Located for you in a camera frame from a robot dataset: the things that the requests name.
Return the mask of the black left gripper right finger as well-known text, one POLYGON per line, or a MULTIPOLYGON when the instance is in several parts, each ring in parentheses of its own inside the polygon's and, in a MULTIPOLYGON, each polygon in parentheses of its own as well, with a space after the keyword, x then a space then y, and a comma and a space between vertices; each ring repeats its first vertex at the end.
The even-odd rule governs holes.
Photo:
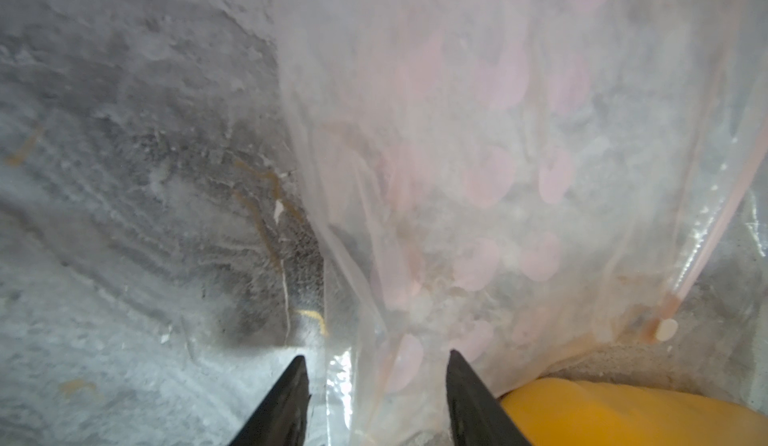
POLYGON ((456 349, 450 351, 445 381, 454 445, 531 445, 456 349))

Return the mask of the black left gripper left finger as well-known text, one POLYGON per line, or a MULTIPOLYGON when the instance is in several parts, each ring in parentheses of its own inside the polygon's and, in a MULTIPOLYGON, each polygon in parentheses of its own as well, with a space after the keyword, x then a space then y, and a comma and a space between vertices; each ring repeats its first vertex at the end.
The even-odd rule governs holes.
POLYGON ((229 446, 302 446, 310 398, 305 356, 297 355, 229 446))

